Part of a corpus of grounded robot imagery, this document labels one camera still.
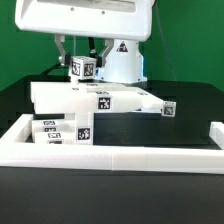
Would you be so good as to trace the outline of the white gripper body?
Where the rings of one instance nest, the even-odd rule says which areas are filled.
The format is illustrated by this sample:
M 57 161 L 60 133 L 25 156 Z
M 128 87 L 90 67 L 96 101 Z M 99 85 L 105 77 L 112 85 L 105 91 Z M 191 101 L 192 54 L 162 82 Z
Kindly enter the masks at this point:
M 154 0 L 16 0 L 21 30 L 145 41 Z

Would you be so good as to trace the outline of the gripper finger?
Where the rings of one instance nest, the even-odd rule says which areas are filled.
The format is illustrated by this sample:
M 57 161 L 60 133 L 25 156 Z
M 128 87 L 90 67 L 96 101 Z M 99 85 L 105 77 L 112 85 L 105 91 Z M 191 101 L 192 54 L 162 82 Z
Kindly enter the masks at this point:
M 109 55 L 110 51 L 114 47 L 114 40 L 113 39 L 106 39 L 105 40 L 105 47 L 103 51 L 97 56 L 97 67 L 102 68 L 106 64 L 106 57 Z
M 61 34 L 55 35 L 55 44 L 60 52 L 59 62 L 62 66 L 69 66 L 71 64 L 71 55 L 66 52 L 63 47 L 63 43 L 65 42 L 65 36 Z

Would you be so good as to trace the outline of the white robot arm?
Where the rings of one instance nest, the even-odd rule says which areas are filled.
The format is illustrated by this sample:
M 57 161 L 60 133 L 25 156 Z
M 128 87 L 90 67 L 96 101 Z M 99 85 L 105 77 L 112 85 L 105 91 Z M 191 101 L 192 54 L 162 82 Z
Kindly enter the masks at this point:
M 138 46 L 151 35 L 155 0 L 16 0 L 15 23 L 27 31 L 52 33 L 63 65 L 70 57 L 62 43 L 67 35 L 103 38 L 97 78 L 136 83 L 143 76 Z

